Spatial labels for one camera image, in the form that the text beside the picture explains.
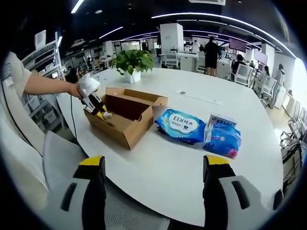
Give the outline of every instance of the white sleeve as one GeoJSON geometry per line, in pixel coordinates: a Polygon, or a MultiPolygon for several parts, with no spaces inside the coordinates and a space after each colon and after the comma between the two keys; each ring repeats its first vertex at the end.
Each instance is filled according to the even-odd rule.
{"type": "Polygon", "coordinates": [[[25,86],[31,76],[31,72],[27,70],[21,60],[18,59],[16,54],[10,52],[8,57],[5,60],[5,64],[10,65],[12,71],[12,80],[16,93],[19,98],[21,98],[25,86]]]}

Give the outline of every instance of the white pillar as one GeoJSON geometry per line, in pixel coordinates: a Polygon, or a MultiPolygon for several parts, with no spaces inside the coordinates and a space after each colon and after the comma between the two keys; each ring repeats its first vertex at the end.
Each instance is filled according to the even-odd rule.
{"type": "Polygon", "coordinates": [[[178,23],[160,25],[162,53],[168,53],[170,49],[183,51],[183,27],[178,23]]]}
{"type": "Polygon", "coordinates": [[[249,62],[254,60],[254,49],[246,49],[245,60],[249,62]]]}
{"type": "Polygon", "coordinates": [[[112,56],[113,55],[113,46],[112,46],[112,41],[106,41],[104,42],[104,47],[105,47],[105,56],[107,55],[110,55],[112,56]]]}
{"type": "Polygon", "coordinates": [[[148,40],[148,50],[151,51],[153,50],[154,48],[154,40],[152,38],[149,38],[148,40]]]}
{"type": "Polygon", "coordinates": [[[274,67],[275,48],[268,44],[262,44],[261,51],[266,56],[268,56],[267,66],[269,67],[269,70],[270,70],[269,72],[270,72],[270,75],[272,76],[273,67],[274,67]]]}

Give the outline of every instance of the hand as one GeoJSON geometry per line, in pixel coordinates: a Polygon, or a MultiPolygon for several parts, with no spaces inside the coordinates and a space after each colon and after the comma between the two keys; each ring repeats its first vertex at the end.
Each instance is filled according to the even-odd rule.
{"type": "Polygon", "coordinates": [[[74,96],[74,97],[77,97],[79,99],[82,99],[82,96],[81,94],[79,93],[79,90],[78,90],[78,85],[77,84],[72,84],[70,85],[69,87],[69,90],[68,90],[68,93],[71,95],[71,96],[74,96]]]}

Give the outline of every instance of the forearm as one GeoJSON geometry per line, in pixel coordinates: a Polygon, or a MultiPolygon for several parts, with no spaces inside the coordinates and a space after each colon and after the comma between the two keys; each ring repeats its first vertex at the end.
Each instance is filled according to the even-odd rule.
{"type": "Polygon", "coordinates": [[[74,84],[63,81],[42,77],[41,75],[32,73],[24,92],[31,95],[54,94],[62,92],[70,92],[74,84]]]}

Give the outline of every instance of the green plant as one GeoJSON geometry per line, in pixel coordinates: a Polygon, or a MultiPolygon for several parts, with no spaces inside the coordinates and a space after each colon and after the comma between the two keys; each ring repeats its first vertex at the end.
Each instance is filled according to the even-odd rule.
{"type": "Polygon", "coordinates": [[[116,58],[109,61],[111,68],[116,67],[117,72],[124,75],[122,71],[127,71],[132,75],[133,71],[148,71],[153,70],[153,58],[150,53],[143,50],[128,50],[121,51],[116,58]]]}

